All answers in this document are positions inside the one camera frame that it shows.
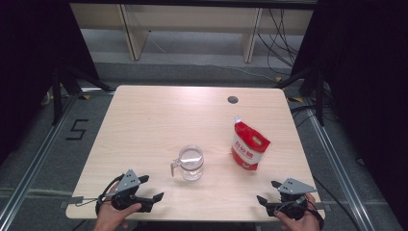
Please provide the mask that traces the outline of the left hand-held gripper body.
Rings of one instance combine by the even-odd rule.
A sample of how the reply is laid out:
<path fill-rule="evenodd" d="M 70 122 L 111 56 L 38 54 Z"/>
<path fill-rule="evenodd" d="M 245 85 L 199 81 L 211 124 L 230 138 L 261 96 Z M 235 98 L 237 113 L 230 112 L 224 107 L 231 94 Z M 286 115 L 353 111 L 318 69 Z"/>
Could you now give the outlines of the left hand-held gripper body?
<path fill-rule="evenodd" d="M 139 212 L 150 213 L 153 208 L 154 200 L 152 198 L 136 196 L 140 185 L 141 183 L 137 174 L 132 169 L 129 169 L 120 179 L 114 190 L 114 195 L 111 199 L 112 205 L 117 210 L 124 210 L 133 204 L 140 203 L 141 208 Z"/>

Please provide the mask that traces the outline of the red and white sugar bag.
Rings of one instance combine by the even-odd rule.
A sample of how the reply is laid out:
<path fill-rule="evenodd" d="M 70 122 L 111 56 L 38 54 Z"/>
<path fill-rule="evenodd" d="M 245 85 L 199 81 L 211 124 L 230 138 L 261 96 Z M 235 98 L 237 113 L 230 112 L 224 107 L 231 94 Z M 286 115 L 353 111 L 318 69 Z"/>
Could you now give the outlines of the red and white sugar bag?
<path fill-rule="evenodd" d="M 243 122 L 239 116 L 235 117 L 234 131 L 231 147 L 233 159 L 245 170 L 256 170 L 270 140 Z"/>

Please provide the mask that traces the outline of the clear glass jar with lid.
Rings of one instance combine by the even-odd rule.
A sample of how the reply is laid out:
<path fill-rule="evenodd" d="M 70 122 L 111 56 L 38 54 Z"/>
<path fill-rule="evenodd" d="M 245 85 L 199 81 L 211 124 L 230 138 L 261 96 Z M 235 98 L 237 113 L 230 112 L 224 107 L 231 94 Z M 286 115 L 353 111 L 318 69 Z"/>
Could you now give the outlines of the clear glass jar with lid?
<path fill-rule="evenodd" d="M 175 175 L 176 168 L 181 168 L 180 174 L 186 181 L 197 181 L 203 175 L 204 155 L 200 147 L 187 145 L 183 147 L 177 159 L 170 164 L 171 176 Z"/>

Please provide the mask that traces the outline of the person's left hand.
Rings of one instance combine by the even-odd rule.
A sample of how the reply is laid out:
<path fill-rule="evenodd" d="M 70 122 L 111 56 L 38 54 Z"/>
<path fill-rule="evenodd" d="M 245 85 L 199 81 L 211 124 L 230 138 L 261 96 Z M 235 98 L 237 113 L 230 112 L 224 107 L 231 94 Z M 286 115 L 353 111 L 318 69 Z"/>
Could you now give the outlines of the person's left hand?
<path fill-rule="evenodd" d="M 103 200 L 99 208 L 92 231 L 116 231 L 117 228 L 128 229 L 129 223 L 126 219 L 140 208 L 141 204 L 136 203 L 124 210 L 117 210 L 108 196 Z"/>

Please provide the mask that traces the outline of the black metal stand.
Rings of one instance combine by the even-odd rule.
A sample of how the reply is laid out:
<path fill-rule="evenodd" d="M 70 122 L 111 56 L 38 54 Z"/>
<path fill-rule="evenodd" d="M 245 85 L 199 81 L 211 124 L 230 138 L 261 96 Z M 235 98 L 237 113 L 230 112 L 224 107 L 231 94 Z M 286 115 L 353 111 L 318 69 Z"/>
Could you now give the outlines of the black metal stand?
<path fill-rule="evenodd" d="M 56 125 L 63 116 L 63 103 L 61 87 L 64 87 L 69 95 L 78 95 L 82 92 L 77 80 L 83 79 L 86 82 L 102 89 L 103 91 L 113 92 L 114 88 L 102 83 L 98 75 L 89 75 L 86 72 L 70 65 L 57 65 L 52 77 L 52 91 L 54 97 L 54 120 L 53 125 Z"/>
<path fill-rule="evenodd" d="M 301 70 L 297 72 L 296 74 L 292 74 L 291 77 L 282 82 L 279 83 L 276 88 L 277 89 L 283 89 L 294 82 L 302 79 L 303 83 L 299 89 L 299 93 L 302 96 L 311 96 L 312 93 L 315 94 L 316 97 L 316 102 L 315 102 L 315 112 L 316 112 L 316 118 L 319 122 L 320 126 L 324 125 L 323 122 L 323 95 L 324 95 L 324 87 L 323 87 L 323 76 L 320 71 L 318 71 L 314 67 L 307 67 L 304 70 Z"/>

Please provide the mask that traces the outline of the aluminium floor rail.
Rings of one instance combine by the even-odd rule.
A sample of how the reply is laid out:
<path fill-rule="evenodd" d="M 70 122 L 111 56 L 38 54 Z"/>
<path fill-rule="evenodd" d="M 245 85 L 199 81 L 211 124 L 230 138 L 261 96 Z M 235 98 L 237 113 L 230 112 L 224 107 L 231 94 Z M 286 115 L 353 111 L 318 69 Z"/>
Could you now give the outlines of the aluminium floor rail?
<path fill-rule="evenodd" d="M 27 170 L 24 172 L 22 179 L 18 182 L 18 185 L 14 188 L 10 199 L 8 200 L 5 207 L 0 212 L 0 231 L 7 231 L 10 225 L 13 223 L 21 204 L 31 188 L 33 182 L 37 178 L 37 175 L 42 168 L 50 150 L 55 143 L 58 134 L 61 131 L 64 121 L 67 117 L 72 106 L 77 100 L 76 96 L 68 96 L 66 102 L 63 106 L 62 115 L 60 118 L 51 126 L 49 132 L 47 133 L 44 141 L 41 143 L 36 155 L 34 156 L 32 162 L 29 164 Z"/>
<path fill-rule="evenodd" d="M 357 193 L 355 187 L 353 186 L 325 128 L 317 119 L 317 114 L 314 111 L 314 106 L 307 105 L 307 112 L 311 117 L 313 127 L 318 135 L 320 143 L 339 181 L 340 187 L 344 193 L 346 201 L 348 202 L 351 212 L 355 217 L 357 226 L 361 231 L 375 231 L 373 222 L 370 219 L 366 206 L 364 205 L 360 195 Z"/>

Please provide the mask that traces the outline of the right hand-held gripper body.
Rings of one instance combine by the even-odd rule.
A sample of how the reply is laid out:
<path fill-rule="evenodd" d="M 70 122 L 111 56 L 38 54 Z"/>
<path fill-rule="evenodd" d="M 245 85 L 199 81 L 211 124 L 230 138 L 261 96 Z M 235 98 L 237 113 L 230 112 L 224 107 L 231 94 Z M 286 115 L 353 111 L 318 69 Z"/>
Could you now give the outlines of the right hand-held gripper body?
<path fill-rule="evenodd" d="M 268 215 L 274 217 L 274 213 L 278 211 L 295 220 L 303 218 L 304 212 L 308 208 L 306 193 L 315 193 L 317 191 L 314 187 L 293 178 L 288 178 L 276 190 L 280 193 L 280 202 L 269 203 L 266 206 Z"/>

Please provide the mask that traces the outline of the person's right hand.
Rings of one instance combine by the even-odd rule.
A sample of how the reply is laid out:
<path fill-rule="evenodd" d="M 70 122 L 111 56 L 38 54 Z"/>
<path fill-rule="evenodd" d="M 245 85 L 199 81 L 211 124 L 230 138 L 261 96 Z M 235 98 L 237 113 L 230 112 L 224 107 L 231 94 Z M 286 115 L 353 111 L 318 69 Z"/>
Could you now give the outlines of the person's right hand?
<path fill-rule="evenodd" d="M 291 219 L 281 212 L 274 213 L 282 222 L 281 231 L 320 231 L 319 220 L 311 213 L 316 200 L 310 193 L 306 193 L 306 198 L 308 200 L 308 211 L 299 220 Z"/>

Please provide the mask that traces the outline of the grey tape strip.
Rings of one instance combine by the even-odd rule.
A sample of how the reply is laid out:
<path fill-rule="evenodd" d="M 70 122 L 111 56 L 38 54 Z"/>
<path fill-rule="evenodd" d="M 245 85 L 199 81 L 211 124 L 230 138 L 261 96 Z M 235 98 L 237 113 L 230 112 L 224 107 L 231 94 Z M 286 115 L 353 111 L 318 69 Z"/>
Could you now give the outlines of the grey tape strip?
<path fill-rule="evenodd" d="M 70 197 L 68 200 L 66 201 L 62 201 L 60 203 L 60 207 L 66 207 L 69 204 L 81 204 L 84 200 L 83 196 L 74 196 L 74 197 Z"/>

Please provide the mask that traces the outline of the black curtain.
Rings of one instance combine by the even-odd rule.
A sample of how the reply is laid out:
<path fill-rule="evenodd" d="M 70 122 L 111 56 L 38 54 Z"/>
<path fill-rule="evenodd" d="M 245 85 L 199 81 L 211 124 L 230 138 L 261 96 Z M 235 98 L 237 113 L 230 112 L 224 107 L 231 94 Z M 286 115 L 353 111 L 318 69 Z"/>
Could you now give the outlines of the black curtain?
<path fill-rule="evenodd" d="M 311 66 L 408 231 L 408 0 L 318 0 L 293 72 Z"/>
<path fill-rule="evenodd" d="M 69 0 L 0 0 L 0 165 L 65 65 L 98 77 Z"/>

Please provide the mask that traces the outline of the light wooden shelf unit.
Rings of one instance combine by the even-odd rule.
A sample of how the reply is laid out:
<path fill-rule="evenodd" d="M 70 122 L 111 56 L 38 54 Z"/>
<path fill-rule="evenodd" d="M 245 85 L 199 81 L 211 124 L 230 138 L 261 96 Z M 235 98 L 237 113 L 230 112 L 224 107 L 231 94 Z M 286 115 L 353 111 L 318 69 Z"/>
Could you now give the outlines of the light wooden shelf unit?
<path fill-rule="evenodd" d="M 82 29 L 122 30 L 130 58 L 137 61 L 151 31 L 233 33 L 241 36 L 249 63 L 258 34 L 303 36 L 311 10 L 72 3 Z"/>

